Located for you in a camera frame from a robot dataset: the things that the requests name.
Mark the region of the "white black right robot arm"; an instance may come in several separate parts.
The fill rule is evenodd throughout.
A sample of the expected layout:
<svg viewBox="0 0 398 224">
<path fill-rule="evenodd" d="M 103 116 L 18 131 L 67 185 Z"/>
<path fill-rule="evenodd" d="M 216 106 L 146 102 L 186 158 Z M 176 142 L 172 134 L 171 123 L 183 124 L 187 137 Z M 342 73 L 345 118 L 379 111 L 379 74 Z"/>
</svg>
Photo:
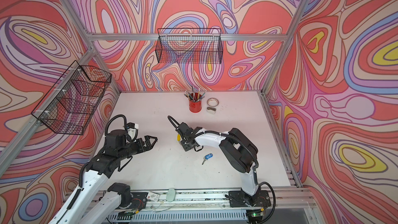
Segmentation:
<svg viewBox="0 0 398 224">
<path fill-rule="evenodd" d="M 228 132 L 195 129 L 184 122 L 177 122 L 172 116 L 169 122 L 180 135 L 180 145 L 184 151 L 199 152 L 205 146 L 219 148 L 229 164 L 240 174 L 240 190 L 229 191 L 225 197 L 230 207 L 255 207 L 247 210 L 248 224 L 264 224 L 271 219 L 276 208 L 276 195 L 270 183 L 258 182 L 258 149 L 239 129 Z"/>
</svg>

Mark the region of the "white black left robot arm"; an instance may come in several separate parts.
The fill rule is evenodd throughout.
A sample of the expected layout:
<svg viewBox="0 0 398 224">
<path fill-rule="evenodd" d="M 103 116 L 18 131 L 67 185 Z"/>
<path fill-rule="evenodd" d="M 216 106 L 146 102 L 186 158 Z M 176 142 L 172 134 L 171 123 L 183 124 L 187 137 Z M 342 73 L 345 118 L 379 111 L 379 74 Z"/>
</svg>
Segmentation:
<svg viewBox="0 0 398 224">
<path fill-rule="evenodd" d="M 52 224 L 101 224 L 117 208 L 131 205 L 131 188 L 124 183 L 114 183 L 91 210 L 89 205 L 98 191 L 114 172 L 121 172 L 123 160 L 131 161 L 134 155 L 153 149 L 157 137 L 138 138 L 138 126 L 120 114 L 112 117 L 105 126 L 105 142 L 79 172 L 78 185 L 60 210 L 51 219 Z"/>
</svg>

